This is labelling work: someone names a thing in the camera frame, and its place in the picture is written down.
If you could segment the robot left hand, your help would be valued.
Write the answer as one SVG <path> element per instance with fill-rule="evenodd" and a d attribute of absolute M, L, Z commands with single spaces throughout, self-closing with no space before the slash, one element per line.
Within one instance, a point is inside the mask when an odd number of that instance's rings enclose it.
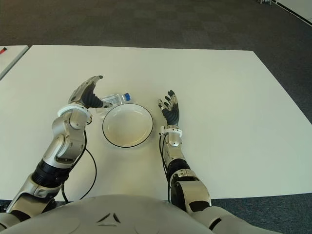
<path fill-rule="evenodd" d="M 74 92 L 71 94 L 68 104 L 79 104 L 88 108 L 110 108 L 113 105 L 109 102 L 102 101 L 94 94 L 96 83 L 103 79 L 102 75 L 93 76 L 84 81 Z"/>

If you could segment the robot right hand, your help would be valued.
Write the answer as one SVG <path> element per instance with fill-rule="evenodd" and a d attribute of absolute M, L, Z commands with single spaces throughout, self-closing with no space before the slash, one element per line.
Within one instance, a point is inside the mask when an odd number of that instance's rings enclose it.
<path fill-rule="evenodd" d="M 165 96 L 165 101 L 158 100 L 158 107 L 162 112 L 167 125 L 176 125 L 179 123 L 179 107 L 176 94 L 173 90 L 169 90 Z"/>

